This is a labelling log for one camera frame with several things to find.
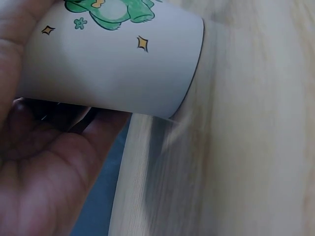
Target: green frog illustration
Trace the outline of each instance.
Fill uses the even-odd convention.
[[[107,30],[117,30],[122,22],[130,20],[142,23],[152,20],[155,15],[151,0],[64,0],[70,12],[88,11],[93,20]]]

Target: finger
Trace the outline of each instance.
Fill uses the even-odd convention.
[[[89,141],[100,158],[105,159],[109,148],[129,116],[130,114],[125,112],[101,110],[82,132],[82,136]]]
[[[0,1],[0,125],[14,99],[24,46],[53,0]]]
[[[55,129],[66,132],[78,122],[87,109],[84,106],[60,103],[54,112],[43,120],[50,123]]]
[[[10,149],[33,132],[56,103],[20,98],[15,100],[0,133],[0,151]]]
[[[18,106],[26,106],[30,110],[33,120],[42,120],[44,117],[49,116],[55,111],[58,102],[19,98],[14,101],[13,108],[15,107],[15,104]]]
[[[69,130],[69,133],[82,134],[82,132],[91,124],[97,113],[100,111],[101,109],[99,108],[91,108],[86,116]]]

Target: light wood table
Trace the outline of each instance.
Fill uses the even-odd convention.
[[[172,0],[206,36],[174,121],[134,115],[110,236],[315,235],[315,1]]]

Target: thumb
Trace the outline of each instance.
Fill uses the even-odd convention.
[[[54,0],[0,1],[0,127],[20,79],[24,46]]]

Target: skin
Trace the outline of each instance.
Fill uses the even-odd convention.
[[[119,0],[125,4],[128,11],[117,19],[108,19],[100,10],[101,4],[97,0],[65,0],[65,7],[74,13],[88,11],[94,21],[107,30],[117,30],[122,22],[131,20],[142,23],[152,20],[155,15],[151,11],[154,3],[151,0]]]
[[[69,235],[129,116],[93,109],[73,126],[85,108],[14,100],[24,46],[52,3],[0,1],[0,235]]]

